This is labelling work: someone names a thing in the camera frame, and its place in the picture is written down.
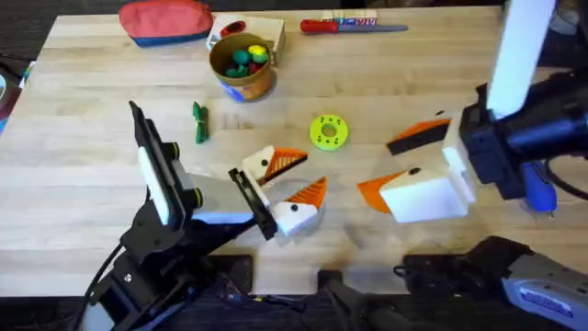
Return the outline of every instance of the wooden table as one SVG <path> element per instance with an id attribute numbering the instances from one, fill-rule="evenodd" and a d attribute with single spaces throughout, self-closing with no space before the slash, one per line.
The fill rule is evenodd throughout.
<path id="1" fill-rule="evenodd" d="M 81 295 L 142 204 L 145 186 L 127 102 L 179 142 L 188 171 L 227 171 L 266 145 L 309 160 L 270 189 L 284 198 L 328 176 L 324 217 L 285 245 L 252 229 L 219 253 L 253 254 L 257 293 L 309 293 L 319 268 L 341 268 L 362 291 L 404 291 L 391 272 L 407 252 L 463 252 L 489 234 L 529 244 L 588 272 L 588 204 L 560 193 L 556 218 L 534 218 L 493 186 L 464 219 L 400 225 L 369 209 L 356 183 L 426 162 L 426 147 L 392 158 L 385 143 L 438 110 L 460 110 L 487 80 L 500 31 L 497 7 L 380 10 L 403 33 L 303 36 L 314 12 L 249 13 L 286 20 L 287 45 L 270 97 L 238 104 L 208 65 L 204 40 L 139 49 L 116 16 L 58 17 L 0 138 L 0 295 Z M 210 109 L 211 140 L 194 144 L 194 100 Z M 350 126 L 335 153 L 311 145 L 319 114 Z M 556 169 L 586 184 L 582 166 Z"/>

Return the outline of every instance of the red pouch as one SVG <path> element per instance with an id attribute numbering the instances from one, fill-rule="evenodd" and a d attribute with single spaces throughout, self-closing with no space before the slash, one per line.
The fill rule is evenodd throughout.
<path id="1" fill-rule="evenodd" d="M 120 25 L 140 47 L 206 38 L 212 28 L 209 7 L 192 0 L 152 0 L 124 5 Z"/>

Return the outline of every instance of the orange fin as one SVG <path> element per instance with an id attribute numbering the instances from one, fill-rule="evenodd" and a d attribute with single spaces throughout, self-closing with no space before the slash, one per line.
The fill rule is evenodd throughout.
<path id="1" fill-rule="evenodd" d="M 391 143 L 396 142 L 400 139 L 410 137 L 410 136 L 415 135 L 416 133 L 419 133 L 419 132 L 427 131 L 427 130 L 432 129 L 432 128 L 439 126 L 439 125 L 449 124 L 450 121 L 451 121 L 451 119 L 441 119 L 441 120 L 428 120 L 428 121 L 418 122 L 418 123 L 414 124 L 412 127 L 408 128 L 406 131 L 394 136 L 394 138 L 392 138 L 392 140 L 390 142 Z"/>
<path id="2" fill-rule="evenodd" d="M 361 192 L 361 195 L 364 196 L 364 200 L 366 201 L 367 205 L 376 211 L 380 211 L 383 213 L 390 213 L 390 209 L 384 199 L 379 195 L 379 189 L 384 186 L 384 184 L 388 183 L 389 181 L 393 180 L 394 178 L 402 175 L 404 171 L 398 172 L 396 174 L 387 175 L 384 177 L 371 179 L 369 181 L 357 184 L 357 189 Z"/>
<path id="3" fill-rule="evenodd" d="M 267 166 L 266 174 L 257 180 L 257 183 L 264 185 L 273 178 L 290 170 L 292 167 L 306 161 L 307 158 L 308 154 L 304 151 L 294 148 L 276 147 L 274 155 Z"/>
<path id="4" fill-rule="evenodd" d="M 287 202 L 311 204 L 321 208 L 322 199 L 327 191 L 327 177 L 320 178 L 298 193 L 286 199 Z"/>

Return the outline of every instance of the green ball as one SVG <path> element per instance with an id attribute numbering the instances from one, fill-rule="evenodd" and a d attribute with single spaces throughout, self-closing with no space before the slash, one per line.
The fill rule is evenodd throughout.
<path id="1" fill-rule="evenodd" d="M 247 65 L 251 61 L 251 54 L 247 51 L 235 51 L 232 60 L 240 65 Z"/>
<path id="2" fill-rule="evenodd" d="M 255 63 L 265 63 L 267 61 L 267 53 L 254 54 L 253 57 Z"/>

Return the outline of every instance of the orange and white object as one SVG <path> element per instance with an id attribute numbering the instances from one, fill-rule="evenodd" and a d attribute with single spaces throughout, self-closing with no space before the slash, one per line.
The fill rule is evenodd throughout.
<path id="1" fill-rule="evenodd" d="M 243 171 L 274 217 L 280 232 L 291 235 L 313 223 L 319 215 L 326 194 L 326 177 L 322 177 L 290 198 L 270 205 L 262 186 L 275 177 L 306 161 L 308 154 L 293 148 L 267 146 L 243 160 Z"/>
<path id="2" fill-rule="evenodd" d="M 459 139 L 460 114 L 453 116 L 437 157 L 386 177 L 357 185 L 372 209 L 398 223 L 461 217 L 475 202 L 468 154 Z"/>

